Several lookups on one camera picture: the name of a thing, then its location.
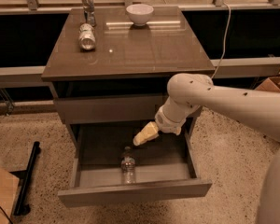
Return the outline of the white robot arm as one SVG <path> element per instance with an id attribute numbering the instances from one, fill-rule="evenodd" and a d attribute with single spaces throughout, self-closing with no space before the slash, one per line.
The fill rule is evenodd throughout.
<path id="1" fill-rule="evenodd" d="M 155 119 L 134 137 L 136 146 L 159 133 L 179 135 L 186 118 L 201 106 L 280 142 L 280 93 L 216 86 L 208 76 L 186 73 L 172 76 L 167 92 Z M 280 224 L 280 148 L 264 178 L 256 224 Z"/>

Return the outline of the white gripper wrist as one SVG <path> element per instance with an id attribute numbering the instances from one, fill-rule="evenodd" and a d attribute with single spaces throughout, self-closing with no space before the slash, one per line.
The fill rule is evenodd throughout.
<path id="1" fill-rule="evenodd" d="M 144 143 L 157 138 L 159 136 L 159 130 L 162 133 L 174 133 L 175 135 L 180 135 L 181 127 L 182 122 L 175 122 L 169 119 L 164 112 L 164 107 L 161 106 L 155 115 L 155 121 L 149 122 L 133 138 L 133 144 L 135 146 L 141 146 Z"/>

